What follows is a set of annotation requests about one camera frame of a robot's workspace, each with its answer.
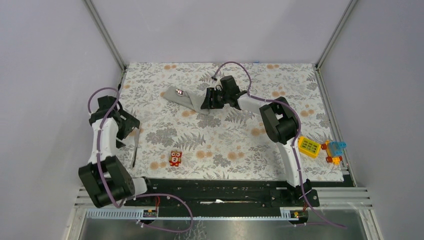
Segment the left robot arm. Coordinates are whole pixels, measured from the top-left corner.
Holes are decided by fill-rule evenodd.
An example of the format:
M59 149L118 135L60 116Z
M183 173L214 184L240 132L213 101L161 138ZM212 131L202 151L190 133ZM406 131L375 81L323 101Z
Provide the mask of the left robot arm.
M140 121L122 108L116 97L98 98L98 109L91 113L93 146L87 165L78 169L78 176L97 208L136 199L144 206L152 204L155 192L144 177L134 178L119 160L118 150L125 147L131 132L139 130Z

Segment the grey cloth napkin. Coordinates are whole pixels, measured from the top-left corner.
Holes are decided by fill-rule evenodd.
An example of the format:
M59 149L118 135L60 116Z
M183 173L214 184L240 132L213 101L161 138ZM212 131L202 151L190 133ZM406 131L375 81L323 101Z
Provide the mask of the grey cloth napkin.
M182 90L184 92L183 96L180 96L177 94L176 90L182 90L180 88L177 88L176 86L170 86L164 93L163 98L179 104L181 106L184 106L186 108L189 108L191 110L194 110L195 112L203 115L209 115L210 110L209 109L201 109L201 104L203 103L205 97L197 95L193 92Z

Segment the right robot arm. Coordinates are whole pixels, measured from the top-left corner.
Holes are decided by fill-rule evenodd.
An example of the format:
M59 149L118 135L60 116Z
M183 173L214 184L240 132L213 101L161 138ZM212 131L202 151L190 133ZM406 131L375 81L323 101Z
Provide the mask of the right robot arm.
M311 181L304 177L298 140L301 121L285 98L264 99L240 90L233 76L223 77L216 87L206 88L200 109L217 110L226 105L239 111L260 115L268 138L274 142L281 155L287 183L287 201L293 206L310 209L320 205Z

